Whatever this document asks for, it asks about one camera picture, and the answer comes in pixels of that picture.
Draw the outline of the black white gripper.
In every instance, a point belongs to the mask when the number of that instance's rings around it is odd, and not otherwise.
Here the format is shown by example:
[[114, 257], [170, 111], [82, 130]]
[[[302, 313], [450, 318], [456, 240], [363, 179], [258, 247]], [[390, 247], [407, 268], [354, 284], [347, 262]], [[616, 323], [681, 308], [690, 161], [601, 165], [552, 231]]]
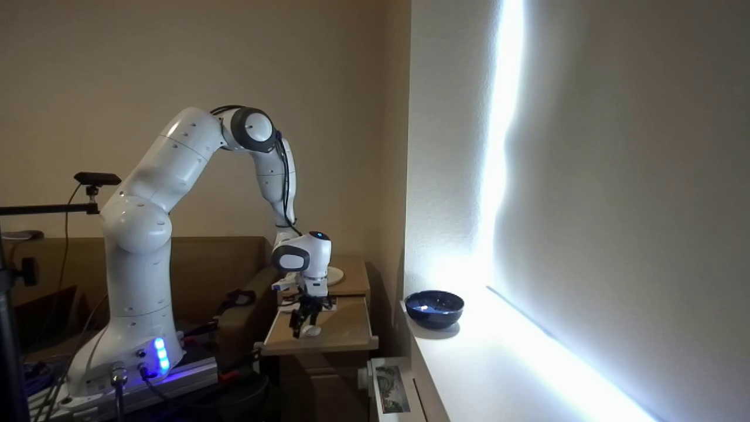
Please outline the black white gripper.
[[305, 330], [312, 330], [312, 329], [316, 329], [316, 317], [323, 310], [330, 310], [333, 306], [335, 306], [335, 299], [327, 294], [325, 284], [300, 286], [297, 303], [295, 303], [293, 317], [289, 317], [293, 337], [300, 337], [302, 318], [307, 318]]

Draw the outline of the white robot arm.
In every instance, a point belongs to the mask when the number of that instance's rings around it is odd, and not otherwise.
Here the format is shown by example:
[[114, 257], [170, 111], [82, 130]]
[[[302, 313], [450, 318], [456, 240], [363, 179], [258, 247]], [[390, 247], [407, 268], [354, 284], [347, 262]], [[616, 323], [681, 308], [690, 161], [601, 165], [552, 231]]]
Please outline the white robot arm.
[[295, 227], [295, 161], [272, 118], [245, 105], [184, 109], [100, 212], [110, 322], [75, 354], [64, 379], [70, 396], [100, 393], [116, 363], [169, 375], [183, 362], [170, 310], [170, 212], [217, 150], [252, 160], [275, 227], [272, 261], [300, 286], [293, 335], [330, 306], [333, 242]]

